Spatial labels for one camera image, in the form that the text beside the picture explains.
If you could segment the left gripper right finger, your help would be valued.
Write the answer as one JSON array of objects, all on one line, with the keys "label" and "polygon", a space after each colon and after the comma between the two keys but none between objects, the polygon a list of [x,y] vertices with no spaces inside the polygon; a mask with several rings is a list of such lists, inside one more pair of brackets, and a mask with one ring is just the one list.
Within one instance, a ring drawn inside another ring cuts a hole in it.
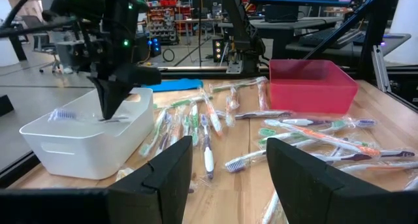
[{"label": "left gripper right finger", "polygon": [[384,190],[275,138],[266,158],[289,224],[418,224],[418,191]]}]

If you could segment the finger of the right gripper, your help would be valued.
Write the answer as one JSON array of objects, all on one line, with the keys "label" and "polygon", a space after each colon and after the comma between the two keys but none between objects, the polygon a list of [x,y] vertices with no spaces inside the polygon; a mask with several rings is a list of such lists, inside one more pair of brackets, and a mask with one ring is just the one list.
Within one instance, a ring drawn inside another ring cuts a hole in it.
[{"label": "finger of the right gripper", "polygon": [[131,91],[131,86],[123,82],[101,80],[89,76],[88,79],[97,89],[102,116],[109,120]]},{"label": "finger of the right gripper", "polygon": [[155,67],[140,67],[134,64],[118,65],[112,73],[112,89],[116,93],[129,93],[138,86],[160,84],[161,73]]}]

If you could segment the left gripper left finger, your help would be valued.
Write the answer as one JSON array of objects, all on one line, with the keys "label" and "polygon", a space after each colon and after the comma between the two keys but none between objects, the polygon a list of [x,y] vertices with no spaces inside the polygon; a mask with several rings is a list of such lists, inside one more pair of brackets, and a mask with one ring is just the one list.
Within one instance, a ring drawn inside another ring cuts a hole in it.
[{"label": "left gripper left finger", "polygon": [[108,187],[0,189],[0,224],[182,224],[192,161],[185,136]]}]

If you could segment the black lit computer tower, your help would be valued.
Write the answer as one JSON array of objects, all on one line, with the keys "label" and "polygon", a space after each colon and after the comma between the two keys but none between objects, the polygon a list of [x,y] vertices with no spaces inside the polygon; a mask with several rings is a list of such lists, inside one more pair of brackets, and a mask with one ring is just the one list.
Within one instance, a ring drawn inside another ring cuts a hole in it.
[{"label": "black lit computer tower", "polygon": [[150,48],[150,56],[156,57],[161,55],[161,42],[159,37],[153,37],[148,41],[148,46]]},{"label": "black lit computer tower", "polygon": [[223,39],[213,39],[212,40],[212,52],[213,52],[213,61],[219,63],[222,61],[222,57],[225,49],[225,41]]}]

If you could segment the blue flat plastic lid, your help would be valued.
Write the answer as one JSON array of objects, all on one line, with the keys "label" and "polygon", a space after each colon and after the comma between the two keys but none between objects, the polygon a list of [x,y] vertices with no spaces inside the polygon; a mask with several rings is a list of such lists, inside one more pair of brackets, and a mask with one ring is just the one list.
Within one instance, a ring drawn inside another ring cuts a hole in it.
[{"label": "blue flat plastic lid", "polygon": [[199,79],[182,78],[179,80],[162,81],[160,84],[144,86],[144,87],[150,88],[154,92],[183,91],[183,90],[199,89],[203,87],[203,81]]}]

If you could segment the white plastic bin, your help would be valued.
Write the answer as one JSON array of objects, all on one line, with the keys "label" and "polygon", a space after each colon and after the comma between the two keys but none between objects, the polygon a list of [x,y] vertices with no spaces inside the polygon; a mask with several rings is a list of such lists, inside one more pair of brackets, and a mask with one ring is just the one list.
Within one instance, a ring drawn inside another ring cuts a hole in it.
[{"label": "white plastic bin", "polygon": [[[95,90],[59,108],[102,115]],[[101,180],[116,173],[152,131],[153,91],[131,90],[114,114],[130,117],[126,122],[49,122],[51,113],[20,129],[42,165],[50,174]]]}]

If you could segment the shelf with red bins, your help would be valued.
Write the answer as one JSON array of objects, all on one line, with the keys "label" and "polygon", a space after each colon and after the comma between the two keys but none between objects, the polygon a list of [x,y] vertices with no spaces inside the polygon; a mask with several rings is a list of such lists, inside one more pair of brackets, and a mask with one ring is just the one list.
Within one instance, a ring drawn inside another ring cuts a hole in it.
[{"label": "shelf with red bins", "polygon": [[146,0],[150,6],[147,15],[147,29],[152,37],[161,39],[164,45],[181,42],[190,43],[193,35],[193,24],[186,22],[192,18],[193,0]]}]

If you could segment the pink plastic bin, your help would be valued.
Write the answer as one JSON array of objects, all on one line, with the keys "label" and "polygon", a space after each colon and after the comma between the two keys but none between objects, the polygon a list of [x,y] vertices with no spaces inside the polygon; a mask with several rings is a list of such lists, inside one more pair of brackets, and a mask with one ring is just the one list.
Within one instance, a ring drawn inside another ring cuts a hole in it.
[{"label": "pink plastic bin", "polygon": [[346,114],[359,85],[339,66],[320,59],[272,59],[270,107],[297,113]]}]

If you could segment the black dock box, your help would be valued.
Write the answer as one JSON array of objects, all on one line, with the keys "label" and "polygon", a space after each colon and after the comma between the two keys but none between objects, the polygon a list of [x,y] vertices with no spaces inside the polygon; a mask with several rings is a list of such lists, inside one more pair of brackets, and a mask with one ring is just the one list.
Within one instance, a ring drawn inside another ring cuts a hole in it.
[{"label": "black dock box", "polygon": [[297,6],[265,6],[265,21],[270,23],[296,22],[298,20]]}]

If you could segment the black computer keyboard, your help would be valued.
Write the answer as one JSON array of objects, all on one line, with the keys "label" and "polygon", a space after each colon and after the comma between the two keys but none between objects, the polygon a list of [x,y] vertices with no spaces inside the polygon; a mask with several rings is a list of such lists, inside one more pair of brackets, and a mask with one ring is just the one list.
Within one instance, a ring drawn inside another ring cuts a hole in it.
[{"label": "black computer keyboard", "polygon": [[[337,28],[328,28],[319,30],[307,35],[301,36],[298,43],[302,46],[317,46],[321,44],[325,39],[331,36]],[[356,38],[362,35],[362,31],[358,29],[350,29],[347,33],[343,34],[335,43],[331,44],[330,48],[341,49],[349,43],[353,42]]]}]

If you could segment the grey office desk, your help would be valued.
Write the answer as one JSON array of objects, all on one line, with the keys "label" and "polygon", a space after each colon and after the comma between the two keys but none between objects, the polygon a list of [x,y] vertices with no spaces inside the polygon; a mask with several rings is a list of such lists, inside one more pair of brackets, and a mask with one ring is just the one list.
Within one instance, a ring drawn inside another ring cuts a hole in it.
[{"label": "grey office desk", "polygon": [[[292,53],[298,54],[299,57],[304,57],[313,50],[312,47],[301,46],[291,40],[296,30],[330,28],[342,20],[343,18],[341,17],[307,17],[301,18],[296,22],[269,23],[264,20],[252,20],[250,23],[257,28],[260,37],[273,40],[273,58],[282,59],[284,57],[290,58]],[[347,44],[340,49],[328,48],[322,53],[322,56],[333,61],[344,56],[358,59],[361,56],[361,51],[362,48],[360,46]]]}]

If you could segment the black aluminium rig frame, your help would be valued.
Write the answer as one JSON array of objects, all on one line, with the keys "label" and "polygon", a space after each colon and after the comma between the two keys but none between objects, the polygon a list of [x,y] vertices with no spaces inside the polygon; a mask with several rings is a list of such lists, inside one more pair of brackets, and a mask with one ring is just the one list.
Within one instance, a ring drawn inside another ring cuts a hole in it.
[{"label": "black aluminium rig frame", "polygon": [[[65,20],[64,22],[56,22],[48,25],[40,25],[34,28],[27,28],[15,30],[11,23],[19,10],[29,0],[19,0],[12,8],[6,17],[6,20],[0,25],[0,39],[17,37],[20,35],[27,35],[36,33],[37,31],[51,31],[55,28],[74,25],[76,20]],[[62,0],[51,0],[51,3],[57,3]],[[368,30],[366,32],[365,40],[362,46],[361,58],[359,61],[359,68],[357,69],[357,76],[359,78],[367,79],[371,77],[371,57],[372,49],[376,48],[383,40],[383,26],[389,19],[389,2],[391,0],[366,0],[364,4],[359,7],[355,13],[337,29],[331,36],[325,39],[321,44],[317,45],[310,53],[306,54],[305,59],[313,59],[319,54],[322,54],[326,49],[330,48],[331,44],[336,42],[344,33],[355,25],[360,19],[369,17]],[[255,28],[251,27],[249,20],[244,11],[244,6],[241,0],[223,0],[225,10],[228,12],[233,25],[237,26],[240,34],[236,39],[238,47],[248,54],[251,48],[255,47]],[[11,166],[0,171],[0,188],[6,188],[16,182],[24,174],[29,172],[32,168],[40,163],[39,159],[33,152],[30,152],[20,159],[16,160]]]}]

